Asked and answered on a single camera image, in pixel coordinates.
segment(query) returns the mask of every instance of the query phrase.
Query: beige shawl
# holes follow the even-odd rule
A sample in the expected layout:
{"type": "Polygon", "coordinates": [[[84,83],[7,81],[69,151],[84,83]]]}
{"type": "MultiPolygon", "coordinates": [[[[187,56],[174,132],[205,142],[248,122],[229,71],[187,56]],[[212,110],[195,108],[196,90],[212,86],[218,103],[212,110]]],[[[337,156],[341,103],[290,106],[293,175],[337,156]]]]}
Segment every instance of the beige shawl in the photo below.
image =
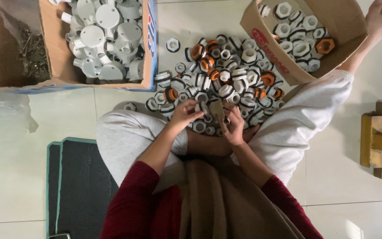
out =
{"type": "Polygon", "coordinates": [[[304,238],[230,158],[185,165],[180,239],[304,238]]]}

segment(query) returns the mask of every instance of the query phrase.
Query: red shirt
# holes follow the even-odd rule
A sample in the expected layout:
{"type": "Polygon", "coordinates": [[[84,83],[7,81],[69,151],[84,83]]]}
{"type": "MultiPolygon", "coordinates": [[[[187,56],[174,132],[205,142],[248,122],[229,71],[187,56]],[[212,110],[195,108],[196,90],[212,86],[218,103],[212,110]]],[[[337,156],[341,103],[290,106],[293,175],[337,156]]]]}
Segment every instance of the red shirt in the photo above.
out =
{"type": "MultiPolygon", "coordinates": [[[[135,162],[107,209],[100,239],[179,238],[182,206],[179,187],[174,185],[152,195],[159,179],[146,163],[135,162]]],[[[276,176],[265,183],[262,192],[306,239],[323,238],[276,176]]]]}

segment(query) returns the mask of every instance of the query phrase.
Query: red logo on box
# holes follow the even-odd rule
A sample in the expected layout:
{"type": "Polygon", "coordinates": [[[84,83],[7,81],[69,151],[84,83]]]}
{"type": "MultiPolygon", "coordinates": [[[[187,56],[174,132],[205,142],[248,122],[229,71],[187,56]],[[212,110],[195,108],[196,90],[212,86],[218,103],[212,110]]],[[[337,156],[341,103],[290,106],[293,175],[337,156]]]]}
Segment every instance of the red logo on box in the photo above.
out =
{"type": "Polygon", "coordinates": [[[267,56],[270,56],[270,59],[273,61],[276,67],[284,73],[290,73],[290,71],[284,65],[282,65],[282,62],[280,62],[278,58],[273,54],[273,52],[269,49],[269,41],[266,38],[266,36],[263,35],[263,33],[256,28],[253,28],[251,32],[253,33],[254,40],[262,46],[262,50],[266,53],[267,56]]]}

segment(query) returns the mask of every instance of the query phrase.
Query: leg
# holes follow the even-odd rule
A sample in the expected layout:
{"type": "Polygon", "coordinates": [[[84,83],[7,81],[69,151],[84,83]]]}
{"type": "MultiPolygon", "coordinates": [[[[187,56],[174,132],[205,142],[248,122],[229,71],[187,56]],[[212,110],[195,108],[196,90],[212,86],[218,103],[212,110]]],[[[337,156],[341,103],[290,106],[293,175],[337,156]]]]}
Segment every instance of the leg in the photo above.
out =
{"type": "MultiPolygon", "coordinates": [[[[112,111],[99,119],[96,129],[98,149],[119,186],[130,166],[153,142],[165,124],[163,120],[126,110],[112,111]]],[[[185,155],[187,144],[187,132],[183,130],[173,143],[156,191],[185,182],[185,169],[176,155],[185,155]]]]}
{"type": "Polygon", "coordinates": [[[382,0],[366,17],[370,35],[338,70],[305,85],[261,126],[249,146],[287,184],[309,149],[309,140],[326,128],[351,91],[353,74],[364,56],[382,39],[382,0]]]}

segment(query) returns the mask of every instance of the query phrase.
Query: person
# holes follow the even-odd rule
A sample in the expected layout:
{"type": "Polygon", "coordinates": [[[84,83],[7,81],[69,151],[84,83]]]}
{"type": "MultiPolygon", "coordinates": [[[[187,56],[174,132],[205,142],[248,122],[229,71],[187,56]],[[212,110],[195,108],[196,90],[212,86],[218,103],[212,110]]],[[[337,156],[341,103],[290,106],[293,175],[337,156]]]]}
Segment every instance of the person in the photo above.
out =
{"type": "Polygon", "coordinates": [[[260,128],[243,132],[238,108],[224,103],[231,121],[220,120],[224,137],[189,131],[203,114],[193,111],[194,100],[178,105],[169,123],[124,110],[101,117],[98,148],[120,186],[101,239],[322,238],[284,185],[382,39],[382,0],[372,3],[366,23],[370,35],[346,62],[306,84],[260,128]]]}

